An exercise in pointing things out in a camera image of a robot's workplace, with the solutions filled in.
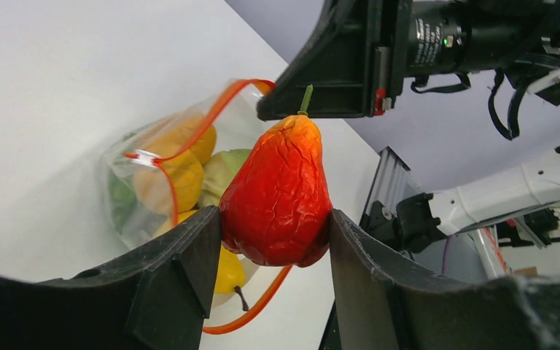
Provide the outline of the green lettuce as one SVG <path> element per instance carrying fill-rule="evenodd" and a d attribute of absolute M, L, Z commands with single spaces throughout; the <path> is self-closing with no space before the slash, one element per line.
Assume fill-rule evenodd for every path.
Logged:
<path fill-rule="evenodd" d="M 137 198 L 128 177 L 120 178 L 109 171 L 107 180 L 110 219 L 114 229 L 120 233 L 136 208 Z"/>

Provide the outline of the yellow lemon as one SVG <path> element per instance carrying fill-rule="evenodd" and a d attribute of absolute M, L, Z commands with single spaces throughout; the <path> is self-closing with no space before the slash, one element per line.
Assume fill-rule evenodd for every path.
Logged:
<path fill-rule="evenodd" d="M 160 164 L 133 175 L 137 199 L 150 211 L 169 216 L 189 211 L 198 202 L 204 170 L 194 154 L 187 150 Z"/>

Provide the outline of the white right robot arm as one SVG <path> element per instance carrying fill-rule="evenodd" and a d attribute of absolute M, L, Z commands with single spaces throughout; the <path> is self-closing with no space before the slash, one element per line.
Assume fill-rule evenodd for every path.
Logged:
<path fill-rule="evenodd" d="M 526 94 L 559 106 L 560 1 L 326 1 L 257 115 L 285 117 L 312 86 L 312 118 L 375 117 L 394 107 L 406 78 L 414 93 L 451 94 L 470 88 L 471 73 L 490 70 L 489 116 L 508 141 L 519 136 Z M 560 146 L 449 190 L 420 193 L 407 177 L 384 150 L 359 223 L 400 252 L 489 228 L 520 228 L 543 246 L 560 222 Z"/>

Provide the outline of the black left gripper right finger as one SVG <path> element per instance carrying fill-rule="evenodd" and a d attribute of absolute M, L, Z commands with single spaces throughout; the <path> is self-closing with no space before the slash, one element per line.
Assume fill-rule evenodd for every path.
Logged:
<path fill-rule="evenodd" d="M 560 349 L 560 276 L 466 284 L 437 274 L 330 214 L 343 349 Z"/>

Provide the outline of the clear orange zip bag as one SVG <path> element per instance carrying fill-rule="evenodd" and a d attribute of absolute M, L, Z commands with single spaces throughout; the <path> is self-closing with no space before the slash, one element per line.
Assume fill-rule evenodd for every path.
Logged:
<path fill-rule="evenodd" d="M 220 94 L 115 139 L 100 155 L 102 208 L 110 230 L 135 249 L 217 205 L 258 137 L 254 110 L 270 93 L 266 79 L 237 79 Z M 211 318 L 203 331 L 224 335 L 252 321 L 288 268 L 260 268 L 221 249 Z"/>

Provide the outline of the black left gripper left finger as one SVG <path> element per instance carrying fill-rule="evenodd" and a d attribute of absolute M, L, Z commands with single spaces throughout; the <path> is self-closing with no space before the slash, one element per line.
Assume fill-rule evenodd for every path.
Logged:
<path fill-rule="evenodd" d="M 210 316 L 215 206 L 72 279 L 0 276 L 0 349 L 197 349 Z"/>

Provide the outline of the yellow pear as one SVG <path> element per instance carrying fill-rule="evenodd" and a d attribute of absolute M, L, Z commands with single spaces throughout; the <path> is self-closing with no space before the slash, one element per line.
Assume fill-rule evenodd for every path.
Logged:
<path fill-rule="evenodd" d="M 191 209 L 178 213 L 177 224 L 182 223 L 187 218 L 196 213 L 197 209 Z M 163 235 L 174 228 L 172 218 L 168 218 L 156 229 L 153 238 Z M 249 311 L 250 307 L 243 295 L 242 287 L 246 284 L 246 273 L 238 256 L 229 252 L 223 245 L 220 246 L 217 277 L 215 281 L 214 293 L 221 295 L 237 295 L 240 297 L 242 310 Z"/>

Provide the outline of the yellow bell pepper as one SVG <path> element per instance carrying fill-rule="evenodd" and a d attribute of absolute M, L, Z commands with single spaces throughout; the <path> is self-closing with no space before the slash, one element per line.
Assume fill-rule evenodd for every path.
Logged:
<path fill-rule="evenodd" d="M 186 141 L 195 134 L 203 121 L 202 114 L 173 114 L 149 129 L 139 140 L 137 148 L 153 152 L 162 158 L 172 156 Z M 189 147 L 202 165 L 212 156 L 217 142 L 216 128 L 211 125 L 198 140 Z"/>

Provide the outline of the green round fruit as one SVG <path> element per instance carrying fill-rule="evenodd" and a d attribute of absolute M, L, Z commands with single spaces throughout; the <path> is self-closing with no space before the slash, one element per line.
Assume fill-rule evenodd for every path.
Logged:
<path fill-rule="evenodd" d="M 231 149 L 211 156 L 203 167 L 204 178 L 198 206 L 217 206 L 235 175 L 249 157 L 250 149 Z"/>

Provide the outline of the red tomato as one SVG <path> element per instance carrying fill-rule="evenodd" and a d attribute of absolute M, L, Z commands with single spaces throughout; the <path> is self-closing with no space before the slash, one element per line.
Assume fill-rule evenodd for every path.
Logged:
<path fill-rule="evenodd" d="M 257 265 L 306 268 L 329 248 L 333 205 L 322 134 L 308 116 L 313 91 L 261 135 L 219 202 L 223 246 Z"/>

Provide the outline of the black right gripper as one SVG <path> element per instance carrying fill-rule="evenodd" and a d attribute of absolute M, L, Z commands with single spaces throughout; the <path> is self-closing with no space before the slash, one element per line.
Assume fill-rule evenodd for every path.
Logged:
<path fill-rule="evenodd" d="M 301 51 L 257 103 L 261 120 L 294 114 L 308 86 L 312 118 L 379 116 L 393 108 L 406 77 L 424 92 L 430 76 L 503 69 L 560 27 L 560 1 L 384 1 L 371 106 L 371 1 L 325 1 Z"/>

